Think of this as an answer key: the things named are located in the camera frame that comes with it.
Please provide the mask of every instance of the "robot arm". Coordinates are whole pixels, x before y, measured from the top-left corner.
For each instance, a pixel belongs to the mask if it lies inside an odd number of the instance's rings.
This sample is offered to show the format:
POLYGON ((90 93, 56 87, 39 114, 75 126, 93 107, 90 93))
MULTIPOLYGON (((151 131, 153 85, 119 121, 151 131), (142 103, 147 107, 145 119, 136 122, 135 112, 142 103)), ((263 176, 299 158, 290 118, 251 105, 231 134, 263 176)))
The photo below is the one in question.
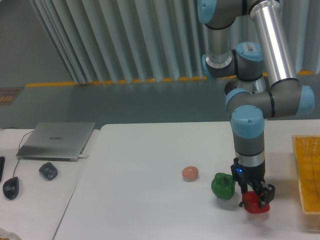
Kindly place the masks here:
POLYGON ((315 105, 312 89, 298 81, 280 9, 279 0, 198 0, 199 20, 208 27, 209 46, 202 63, 209 79, 236 75, 247 85, 259 81, 264 58, 266 91, 236 85, 225 89, 236 155, 232 175, 242 194, 248 185, 252 187, 261 208, 275 194, 275 187, 264 180, 264 119, 309 113, 315 105), (245 42, 230 50, 230 26, 242 15, 250 15, 254 21, 261 49, 258 44, 245 42))

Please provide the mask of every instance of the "dark gray mouse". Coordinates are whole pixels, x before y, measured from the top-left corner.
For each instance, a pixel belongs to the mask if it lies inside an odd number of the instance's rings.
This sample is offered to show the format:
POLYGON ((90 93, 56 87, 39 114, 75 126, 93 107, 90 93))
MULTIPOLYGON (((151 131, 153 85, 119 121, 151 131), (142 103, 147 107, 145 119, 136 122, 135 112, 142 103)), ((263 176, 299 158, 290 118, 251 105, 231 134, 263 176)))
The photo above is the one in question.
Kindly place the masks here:
POLYGON ((15 199, 19 193, 19 178, 15 176, 5 181, 3 184, 2 190, 3 190, 4 196, 7 199, 9 200, 15 199))
POLYGON ((39 172, 42 173, 42 175, 49 181, 51 181, 58 175, 58 170, 51 162, 43 164, 39 168, 39 172))

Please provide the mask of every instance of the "vertical blinds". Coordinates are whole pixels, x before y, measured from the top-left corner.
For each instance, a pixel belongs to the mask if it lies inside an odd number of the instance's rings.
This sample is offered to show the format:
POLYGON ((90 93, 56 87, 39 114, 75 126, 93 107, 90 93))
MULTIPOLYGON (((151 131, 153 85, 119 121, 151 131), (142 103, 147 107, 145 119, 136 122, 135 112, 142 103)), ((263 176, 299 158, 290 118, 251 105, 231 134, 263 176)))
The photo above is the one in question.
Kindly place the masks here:
MULTIPOLYGON (((30 0, 74 82, 204 76, 207 28, 196 0, 30 0)), ((282 0, 281 18, 296 71, 320 70, 320 1, 282 0)), ((231 26, 231 47, 259 42, 254 23, 231 26)))

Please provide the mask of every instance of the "laptop logo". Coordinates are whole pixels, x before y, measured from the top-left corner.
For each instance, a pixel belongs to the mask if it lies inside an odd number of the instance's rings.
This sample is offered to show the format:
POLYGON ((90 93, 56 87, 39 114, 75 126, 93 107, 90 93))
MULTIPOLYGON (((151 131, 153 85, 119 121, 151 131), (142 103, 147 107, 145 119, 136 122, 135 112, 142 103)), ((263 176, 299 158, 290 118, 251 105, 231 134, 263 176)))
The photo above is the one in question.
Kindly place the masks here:
POLYGON ((64 137, 63 136, 51 136, 49 139, 51 139, 51 140, 62 140, 62 139, 64 139, 64 137))

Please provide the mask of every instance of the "green bell pepper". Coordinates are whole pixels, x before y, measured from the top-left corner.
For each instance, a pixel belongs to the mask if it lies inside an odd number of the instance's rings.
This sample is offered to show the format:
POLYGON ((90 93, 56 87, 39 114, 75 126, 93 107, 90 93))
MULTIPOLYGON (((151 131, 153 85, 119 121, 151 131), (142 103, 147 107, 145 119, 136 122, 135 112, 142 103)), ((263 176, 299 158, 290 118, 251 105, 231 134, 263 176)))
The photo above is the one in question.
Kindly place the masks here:
POLYGON ((214 195, 219 199, 230 200, 235 194, 236 182, 230 174, 218 172, 211 183, 214 195))

